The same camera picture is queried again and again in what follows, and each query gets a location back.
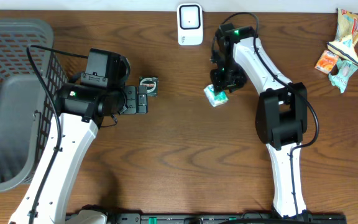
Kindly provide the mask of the teal tissue pack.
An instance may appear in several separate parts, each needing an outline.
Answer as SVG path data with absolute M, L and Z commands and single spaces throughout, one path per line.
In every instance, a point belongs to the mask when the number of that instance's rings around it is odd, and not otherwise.
M 228 102 L 225 92 L 222 91 L 217 95 L 214 93 L 214 87 L 212 84 L 208 85 L 204 89 L 204 93 L 212 107 L 217 107 Z

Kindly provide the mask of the orange tissue pack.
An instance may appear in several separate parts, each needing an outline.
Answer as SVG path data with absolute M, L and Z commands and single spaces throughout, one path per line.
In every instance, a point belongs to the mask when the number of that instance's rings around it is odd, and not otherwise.
M 318 59 L 314 67 L 320 72 L 329 74 L 333 70 L 338 60 L 339 60 L 338 55 L 332 53 L 329 50 L 325 50 L 321 54 L 320 58 Z

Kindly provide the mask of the light blue wipes pack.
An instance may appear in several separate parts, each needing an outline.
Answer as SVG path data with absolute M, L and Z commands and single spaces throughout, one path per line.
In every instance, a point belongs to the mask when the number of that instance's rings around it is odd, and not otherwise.
M 339 88 L 344 93 L 350 77 L 358 70 L 358 66 L 348 60 L 339 59 L 336 63 L 338 73 L 336 75 L 329 74 L 328 78 L 332 86 Z

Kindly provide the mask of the orange white snack bag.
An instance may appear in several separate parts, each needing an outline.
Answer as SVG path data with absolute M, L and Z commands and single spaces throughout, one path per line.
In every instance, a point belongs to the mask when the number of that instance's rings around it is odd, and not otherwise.
M 333 41 L 327 43 L 327 48 L 334 54 L 358 65 L 358 55 L 355 47 L 358 43 L 358 15 L 338 8 L 337 28 Z

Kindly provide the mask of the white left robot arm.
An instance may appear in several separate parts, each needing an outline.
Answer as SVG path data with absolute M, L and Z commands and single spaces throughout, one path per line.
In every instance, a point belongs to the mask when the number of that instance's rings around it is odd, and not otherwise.
M 109 223 L 108 212 L 84 209 L 66 216 L 68 199 L 81 163 L 104 117 L 146 114 L 145 86 L 96 88 L 64 84 L 55 95 L 58 114 L 29 189 L 10 223 Z

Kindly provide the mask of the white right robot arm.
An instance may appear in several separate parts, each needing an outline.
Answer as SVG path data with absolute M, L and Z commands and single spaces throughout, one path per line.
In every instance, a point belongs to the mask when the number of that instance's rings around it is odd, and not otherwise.
M 213 39 L 213 93 L 234 92 L 251 82 L 259 96 L 255 116 L 257 135 L 272 162 L 273 209 L 280 218 L 306 212 L 301 191 L 300 154 L 307 130 L 307 91 L 284 76 L 265 53 L 256 30 L 220 27 Z

